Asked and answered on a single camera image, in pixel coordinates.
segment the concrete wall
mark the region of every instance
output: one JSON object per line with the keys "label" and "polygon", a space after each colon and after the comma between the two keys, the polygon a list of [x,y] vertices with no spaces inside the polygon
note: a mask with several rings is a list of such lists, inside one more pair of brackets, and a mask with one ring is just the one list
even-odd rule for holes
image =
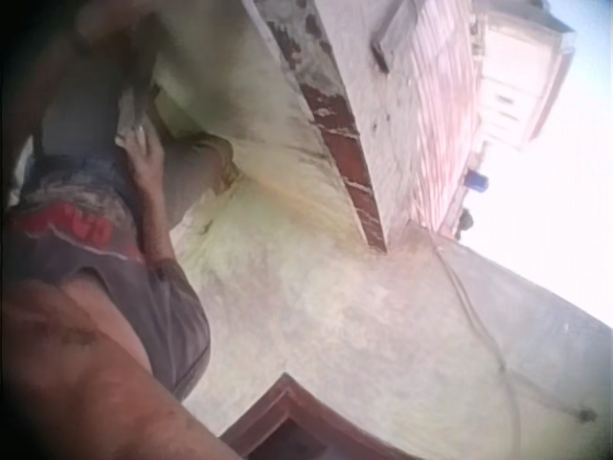
{"label": "concrete wall", "polygon": [[[206,203],[173,236],[213,335],[210,367],[186,404],[214,433],[287,372],[415,455],[508,458],[498,365],[421,231],[385,256],[249,180]],[[547,389],[518,387],[522,458],[600,458],[611,447],[611,330],[468,249],[439,244],[510,368]],[[596,422],[559,410],[580,405],[597,410]]]}
{"label": "concrete wall", "polygon": [[[155,79],[191,119],[230,140],[240,170],[294,206],[359,235],[355,211],[300,91],[284,76],[240,0],[182,0],[162,11],[168,29]],[[176,113],[162,116],[174,130]]]}

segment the weathered wall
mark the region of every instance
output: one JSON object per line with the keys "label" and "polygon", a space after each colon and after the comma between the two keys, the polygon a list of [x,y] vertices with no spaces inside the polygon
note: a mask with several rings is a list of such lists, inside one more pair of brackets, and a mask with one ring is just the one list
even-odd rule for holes
{"label": "weathered wall", "polygon": [[[507,458],[497,364],[420,231],[376,254],[245,180],[217,211],[193,208],[174,239],[213,335],[210,367],[187,407],[214,433],[287,372],[415,455]],[[522,458],[599,458],[592,453],[610,443],[610,329],[468,249],[440,245],[510,367],[551,392],[544,401],[519,391]],[[598,419],[579,424],[557,400],[592,407]]]}
{"label": "weathered wall", "polygon": [[476,127],[469,0],[405,2],[402,21],[390,27],[397,40],[387,75],[371,43],[397,0],[315,3],[346,84],[388,246],[402,242],[409,219],[437,230]]}
{"label": "weathered wall", "polygon": [[199,129],[232,142],[243,173],[359,235],[312,114],[240,0],[170,2],[161,18],[169,36],[155,78],[170,98]]}

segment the door frame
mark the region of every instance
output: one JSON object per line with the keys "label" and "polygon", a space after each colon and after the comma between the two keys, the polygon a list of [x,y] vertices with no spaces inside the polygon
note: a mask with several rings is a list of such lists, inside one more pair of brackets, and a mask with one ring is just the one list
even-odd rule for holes
{"label": "door frame", "polygon": [[384,443],[338,415],[288,374],[230,426],[221,440],[240,457],[261,445],[287,419],[352,460],[420,460]]}

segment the cable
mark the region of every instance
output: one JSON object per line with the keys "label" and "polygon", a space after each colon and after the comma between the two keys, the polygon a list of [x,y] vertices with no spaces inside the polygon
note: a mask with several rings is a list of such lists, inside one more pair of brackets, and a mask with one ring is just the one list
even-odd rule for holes
{"label": "cable", "polygon": [[[418,212],[420,222],[424,222],[423,213],[421,212],[420,207],[416,207],[416,210]],[[454,287],[456,295],[460,299],[460,304],[462,306],[462,310],[465,314],[466,320],[468,321],[470,329],[472,330],[473,334],[494,355],[496,361],[498,362],[511,414],[511,453],[509,455],[510,460],[518,460],[521,451],[521,413],[519,410],[519,402],[517,400],[517,392],[515,388],[516,383],[523,383],[525,386],[531,387],[532,390],[539,396],[543,405],[565,412],[575,417],[580,423],[595,421],[597,418],[597,413],[595,410],[589,407],[582,407],[576,409],[567,404],[566,402],[555,401],[555,398],[548,395],[548,393],[535,382],[528,379],[523,374],[509,369],[507,361],[505,360],[505,356],[502,353],[498,342],[489,332],[488,328],[482,321],[481,316],[472,304],[470,296],[465,289],[465,285],[462,282],[462,279],[460,279],[453,266],[451,266],[451,264],[443,256],[443,253],[441,249],[437,246],[437,243],[434,240],[434,236],[430,229],[424,228],[424,230],[428,234],[437,259],[439,259],[439,261],[441,262],[445,274],[447,275],[451,285]]]}

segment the skin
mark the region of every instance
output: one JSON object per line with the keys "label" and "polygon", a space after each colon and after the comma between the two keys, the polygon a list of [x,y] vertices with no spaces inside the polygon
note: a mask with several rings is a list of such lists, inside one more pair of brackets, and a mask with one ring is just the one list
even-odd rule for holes
{"label": "skin", "polygon": [[[150,3],[97,0],[79,13],[77,28],[95,44]],[[66,35],[53,38],[5,107],[3,176],[78,57]],[[141,194],[147,262],[174,259],[155,128],[146,120],[117,142]],[[53,458],[238,459],[152,377],[142,343],[96,279],[27,281],[2,294],[3,390]]]}

